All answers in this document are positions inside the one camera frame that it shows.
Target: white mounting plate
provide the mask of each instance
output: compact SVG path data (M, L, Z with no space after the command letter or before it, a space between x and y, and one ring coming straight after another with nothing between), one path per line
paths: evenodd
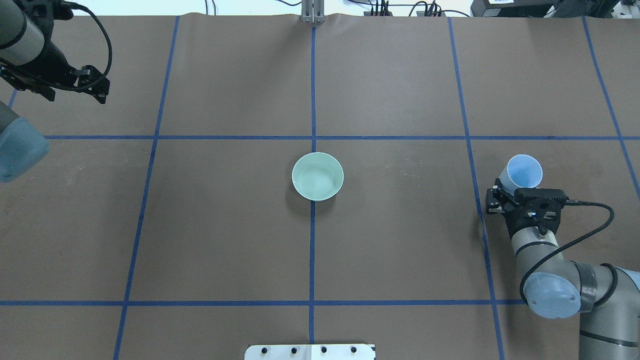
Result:
M376 360L375 349L375 345L368 344L252 345L246 349L244 360Z

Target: light green bowl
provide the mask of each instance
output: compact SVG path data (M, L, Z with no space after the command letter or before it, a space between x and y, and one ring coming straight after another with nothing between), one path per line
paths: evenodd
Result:
M324 152L311 152L296 162L291 172L293 186L312 201L334 196L342 187L344 172L333 156Z

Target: blue grid line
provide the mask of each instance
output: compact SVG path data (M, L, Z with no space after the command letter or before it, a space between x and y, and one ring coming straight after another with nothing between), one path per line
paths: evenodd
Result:
M146 306L146 307L253 307L309 306L309 300L0 300L0 306ZM470 300L314 300L315 306L468 306L524 305L520 299Z
M600 87L602 87L602 93L604 94L604 99L607 102L607 107L609 108L611 121L613 121L613 126L616 128L616 133L618 134L618 140L620 141L620 147L622 148L622 153L625 156L625 161L627 162L627 167L629 168L629 172L631 174L631 180L633 181L634 186L636 188L636 195L640 200L640 186L638 185L636 173L634 172L633 165L631 165L631 159L629 158L629 154L627 152L627 146L625 145L624 138L622 137L622 131L620 130L620 125L618 124L616 113L615 111L613 111L613 105L611 104L611 99L609 98L607 87L604 84L604 79L602 78L600 67L598 66L598 60L596 59L596 53L595 53L595 50L593 49L593 43L591 42L591 34L589 33L589 26L587 25L587 18L585 16L582 16L582 25L584 26L584 33L587 36L587 43L589 44L589 52L591 53L591 60L593 60L593 66L596 70L596 74L598 75L598 80L600 82Z
M50 140L153 140L154 135L45 135ZM471 140L607 140L619 141L619 136L525 136L470 135ZM640 136L622 136L623 140L640 140ZM158 140L466 140L464 135L159 135Z
M9 103L7 104L7 106L9 106L9 109L13 107L13 102L15 101L16 95L18 95L18 90L13 89L13 92L11 93L11 99L9 99Z
M162 123L162 114L164 111L164 100L166 99L166 89L169 85L169 75L171 74L171 64L173 61L173 50L175 49L175 39L178 34L178 25L180 24L180 17L175 17L175 24L173 25L173 36L171 40L171 48L169 50L169 59L166 64L166 72L164 74L164 84L162 89L162 95L160 97L160 106L158 108L158 117L156 121L156 131L154 133L154 142L151 145L151 155L149 156L149 165L147 169L147 179L145 180L145 189L142 194L142 202L140 204L140 215L138 217L138 227L136 229L136 237L133 243L133 250L131 252L131 263L129 265L129 275L127 276L127 286L124 293L124 304L122 305L122 313L120 314L120 325L118 326L118 336L116 338L116 346L113 352L113 360L118 360L120 357L120 345L122 344L122 334L124 333L124 324L127 319L127 303L129 296L131 295L131 284L133 282L133 273L136 268L136 258L138 257L138 246L140 245L140 234L142 232L142 223L145 219L145 210L147 208L147 197L149 194L149 184L151 182L151 174L154 168L154 162L156 160L156 149L158 143L158 136L160 134L160 125Z
M311 28L311 152L316 151L316 27ZM316 342L316 202L309 211L309 343Z
M465 107L465 98L462 92L462 81L460 79L460 67L458 65L458 54L456 52L456 40L453 33L453 23L451 18L448 17L449 23L449 37L451 38L451 51L453 53L453 65L456 71L456 82L458 83L458 97L460 98L460 110L462 112L462 123L465 127L465 138L467 140L467 153L469 156L469 165L471 167L471 180L474 184L474 194L476 196L476 210L478 217L480 218L480 224L482 225L482 241L484 244L484 265L486 267L486 276L489 284L489 294L491 295L492 311L493 311L493 325L495 327L495 337L498 345L498 355L500 360L504 360L504 349L502 348L502 334L500 333L500 320L498 319L498 308L495 304L495 290L493 289L493 275L491 271L491 261L489 259L489 246L486 241L486 229L484 228L484 216L482 211L482 204L480 203L480 194L478 191L477 177L476 177L476 164L474 162L474 154L471 148L471 137L469 134L469 125L467 122L467 108Z

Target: white bracket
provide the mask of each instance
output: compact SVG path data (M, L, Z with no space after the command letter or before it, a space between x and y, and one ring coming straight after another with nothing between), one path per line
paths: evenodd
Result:
M253 345L244 360L376 360L376 346L368 344Z
M324 0L302 0L300 20L308 24L322 24L324 22Z

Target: black box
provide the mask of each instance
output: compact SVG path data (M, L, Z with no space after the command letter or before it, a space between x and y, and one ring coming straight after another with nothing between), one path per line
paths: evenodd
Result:
M471 12L477 17L544 17L554 0L474 0Z

